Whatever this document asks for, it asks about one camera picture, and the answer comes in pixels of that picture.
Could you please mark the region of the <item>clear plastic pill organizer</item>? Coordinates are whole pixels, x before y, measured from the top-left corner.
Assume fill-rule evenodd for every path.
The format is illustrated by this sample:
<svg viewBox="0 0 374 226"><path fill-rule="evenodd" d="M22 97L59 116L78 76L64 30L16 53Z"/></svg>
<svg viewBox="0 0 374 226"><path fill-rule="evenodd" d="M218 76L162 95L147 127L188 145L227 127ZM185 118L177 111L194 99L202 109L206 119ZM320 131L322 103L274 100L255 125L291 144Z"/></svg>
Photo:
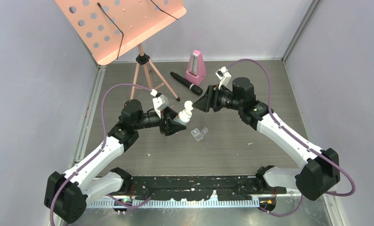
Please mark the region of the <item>clear plastic pill organizer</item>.
<svg viewBox="0 0 374 226"><path fill-rule="evenodd" d="M204 127L202 130L199 130L198 128L195 128L191 131L191 135L196 141L200 141L203 139L205 135L207 135L209 132L207 127Z"/></svg>

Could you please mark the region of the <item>white bottle cap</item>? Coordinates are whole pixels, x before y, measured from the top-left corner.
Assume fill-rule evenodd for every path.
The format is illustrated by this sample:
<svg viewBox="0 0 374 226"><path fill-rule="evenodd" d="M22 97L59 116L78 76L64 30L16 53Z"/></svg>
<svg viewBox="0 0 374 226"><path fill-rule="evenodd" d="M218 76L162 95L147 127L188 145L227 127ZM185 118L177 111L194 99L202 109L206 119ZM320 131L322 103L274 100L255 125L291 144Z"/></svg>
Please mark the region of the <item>white bottle cap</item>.
<svg viewBox="0 0 374 226"><path fill-rule="evenodd" d="M184 108L185 110L192 111L193 110L193 102L192 101L185 101Z"/></svg>

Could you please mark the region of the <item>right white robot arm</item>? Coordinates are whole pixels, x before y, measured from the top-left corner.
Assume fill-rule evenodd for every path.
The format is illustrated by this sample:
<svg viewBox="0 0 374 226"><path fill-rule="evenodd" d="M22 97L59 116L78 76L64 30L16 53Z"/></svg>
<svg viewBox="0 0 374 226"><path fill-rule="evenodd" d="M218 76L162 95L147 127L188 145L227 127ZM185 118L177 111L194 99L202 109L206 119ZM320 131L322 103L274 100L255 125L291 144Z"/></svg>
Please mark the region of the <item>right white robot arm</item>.
<svg viewBox="0 0 374 226"><path fill-rule="evenodd" d="M224 85L209 85L192 106L206 113L223 108L238 111L245 124L268 137L294 160L296 169L260 167L256 188L261 193L284 187L299 190L305 198L315 201L340 181L338 153L332 148L324 150L292 130L267 104L256 99L248 78L234 79L232 90Z"/></svg>

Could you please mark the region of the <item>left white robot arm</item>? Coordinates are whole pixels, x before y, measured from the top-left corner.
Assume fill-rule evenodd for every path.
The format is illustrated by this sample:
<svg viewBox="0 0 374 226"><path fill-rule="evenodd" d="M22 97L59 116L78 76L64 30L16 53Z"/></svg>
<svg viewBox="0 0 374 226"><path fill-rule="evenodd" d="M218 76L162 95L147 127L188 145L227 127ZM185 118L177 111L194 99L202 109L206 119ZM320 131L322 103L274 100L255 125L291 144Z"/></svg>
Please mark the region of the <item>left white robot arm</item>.
<svg viewBox="0 0 374 226"><path fill-rule="evenodd" d="M54 215L72 224L92 202L112 192L126 195L131 191L131 175L120 168L97 181L94 178L135 143L140 129L158 127L165 136L186 129L192 117L192 101L186 101L180 112L171 109L161 97L152 101L154 108L144 112L140 101L128 100L118 123L94 151L66 172L55 171L48 177L44 205L50 209L51 225L55 224Z"/></svg>

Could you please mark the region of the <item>white pill bottle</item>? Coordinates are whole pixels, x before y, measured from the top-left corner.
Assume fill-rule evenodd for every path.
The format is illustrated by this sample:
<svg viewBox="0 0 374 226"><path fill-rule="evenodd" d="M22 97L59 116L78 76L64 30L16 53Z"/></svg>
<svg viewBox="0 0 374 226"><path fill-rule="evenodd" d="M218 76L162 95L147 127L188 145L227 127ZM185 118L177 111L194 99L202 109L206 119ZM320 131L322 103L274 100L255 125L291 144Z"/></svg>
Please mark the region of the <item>white pill bottle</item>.
<svg viewBox="0 0 374 226"><path fill-rule="evenodd" d="M187 125L192 117L192 111L184 109L180 111L177 116L173 119L174 122L177 122L182 125Z"/></svg>

